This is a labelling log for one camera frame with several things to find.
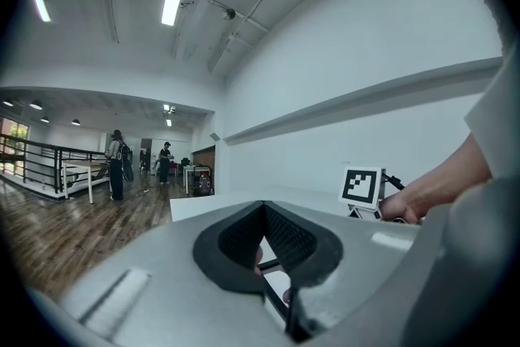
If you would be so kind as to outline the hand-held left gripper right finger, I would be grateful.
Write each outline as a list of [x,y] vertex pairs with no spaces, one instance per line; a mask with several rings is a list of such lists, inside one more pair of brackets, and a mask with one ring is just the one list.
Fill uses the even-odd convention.
[[284,209],[263,203],[264,237],[296,288],[323,283],[344,257],[340,238],[330,230]]

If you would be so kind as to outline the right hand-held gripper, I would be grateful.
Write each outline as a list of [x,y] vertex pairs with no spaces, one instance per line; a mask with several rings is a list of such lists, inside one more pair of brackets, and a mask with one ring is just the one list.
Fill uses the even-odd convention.
[[338,201],[348,206],[348,217],[362,220],[383,219],[379,204],[385,199],[385,173],[382,167],[345,168]]

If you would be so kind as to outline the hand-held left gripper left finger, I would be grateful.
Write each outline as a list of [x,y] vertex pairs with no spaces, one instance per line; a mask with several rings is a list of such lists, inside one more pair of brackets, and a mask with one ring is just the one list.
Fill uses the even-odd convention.
[[204,229],[194,242],[193,260],[223,290],[263,293],[263,278],[254,268],[265,232],[264,203],[251,202]]

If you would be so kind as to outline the person's right hand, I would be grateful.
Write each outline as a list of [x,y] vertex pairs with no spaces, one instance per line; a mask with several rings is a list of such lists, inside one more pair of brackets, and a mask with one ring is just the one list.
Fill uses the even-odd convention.
[[414,211],[413,207],[403,198],[401,193],[395,193],[386,197],[379,204],[379,210],[385,221],[404,222],[419,225],[422,218]]

